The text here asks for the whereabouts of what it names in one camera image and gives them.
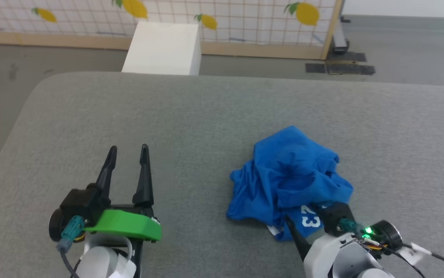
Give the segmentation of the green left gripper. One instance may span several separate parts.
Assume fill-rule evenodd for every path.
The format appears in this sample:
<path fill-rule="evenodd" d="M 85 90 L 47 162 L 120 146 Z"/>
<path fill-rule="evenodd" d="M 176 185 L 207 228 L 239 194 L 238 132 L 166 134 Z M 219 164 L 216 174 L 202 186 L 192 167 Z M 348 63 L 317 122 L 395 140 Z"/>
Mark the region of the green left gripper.
<path fill-rule="evenodd" d="M 111 146 L 96 180 L 96 187 L 102 201 L 110 201 L 110 185 L 112 172 L 116 166 L 117 146 Z M 137 191 L 133 195 L 133 205 L 113 206 L 104 210 L 95 225 L 86 224 L 84 231 L 125 236 L 128 239 L 142 241 L 160 241 L 162 227 L 154 215 L 151 206 L 154 204 L 152 173 L 149 146 L 141 146 L 140 176 Z"/>

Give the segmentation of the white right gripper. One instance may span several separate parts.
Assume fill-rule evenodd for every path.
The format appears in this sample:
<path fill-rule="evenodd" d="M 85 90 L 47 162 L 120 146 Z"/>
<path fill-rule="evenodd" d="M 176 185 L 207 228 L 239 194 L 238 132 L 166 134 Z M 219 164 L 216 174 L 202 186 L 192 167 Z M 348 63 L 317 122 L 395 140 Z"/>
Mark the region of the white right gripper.
<path fill-rule="evenodd" d="M 296 245 L 299 256 L 304 266 L 307 278 L 360 278 L 361 265 L 360 256 L 348 245 L 361 248 L 357 239 L 346 233 L 339 237 L 326 234 L 316 239 L 311 245 L 298 232 L 295 222 L 285 216 L 285 223 Z"/>

